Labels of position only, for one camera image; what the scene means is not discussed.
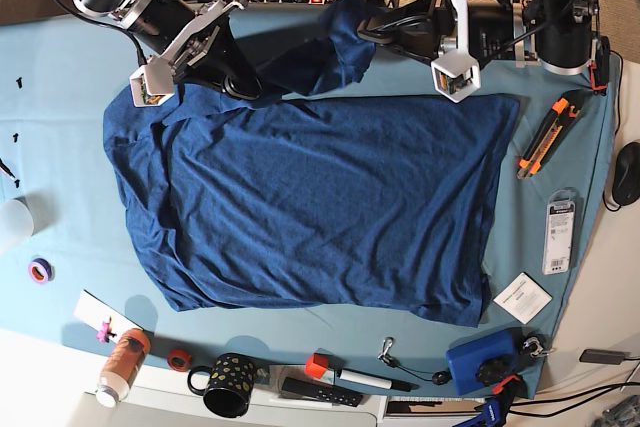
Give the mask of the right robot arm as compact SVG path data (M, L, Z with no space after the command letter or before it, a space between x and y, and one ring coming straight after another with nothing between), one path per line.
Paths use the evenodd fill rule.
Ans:
M259 77L230 27L230 14L247 5L247 0L72 0L66 11L122 33L134 44L133 102L155 107L184 80L237 99L261 95Z

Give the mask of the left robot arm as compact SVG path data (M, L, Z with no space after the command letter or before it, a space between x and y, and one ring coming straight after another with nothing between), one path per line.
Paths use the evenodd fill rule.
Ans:
M598 13L598 0L416 0L363 20L357 34L429 66L436 92L459 103L493 61L581 73L602 44Z

